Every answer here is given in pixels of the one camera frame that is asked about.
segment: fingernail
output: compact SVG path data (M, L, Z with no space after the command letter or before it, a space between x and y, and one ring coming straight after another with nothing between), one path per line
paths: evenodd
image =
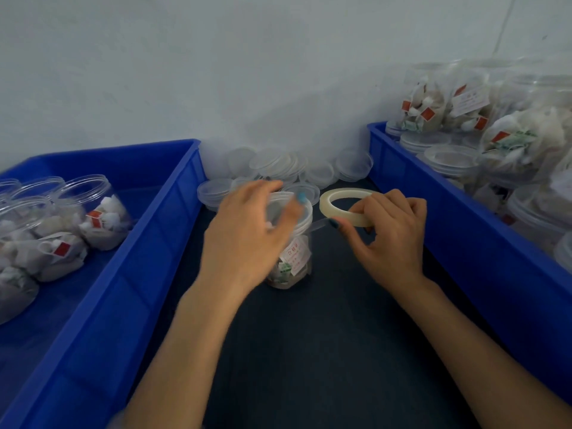
M340 223L338 223L336 220L333 220L332 218L328 218L328 223L336 230L340 228Z

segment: dark table surface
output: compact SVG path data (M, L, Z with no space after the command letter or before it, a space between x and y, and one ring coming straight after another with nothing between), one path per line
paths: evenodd
M375 189L368 181L328 188L343 186ZM338 202L349 208L354 200ZM214 215L203 208L197 218L134 387L197 275L203 233ZM316 205L313 219L320 218ZM326 226L312 238L310 277L289 290L262 284L240 307L218 361L206 428L478 428L421 331L341 235ZM427 250L424 270L494 336Z

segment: blue plastic tray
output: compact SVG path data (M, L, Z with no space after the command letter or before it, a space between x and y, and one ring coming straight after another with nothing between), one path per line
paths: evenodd
M0 325L1 429L102 428L125 403L201 203L198 140L30 158L0 178L104 174L139 222Z
M481 204L368 125L383 191L427 199L425 245L513 356L572 404L572 276Z

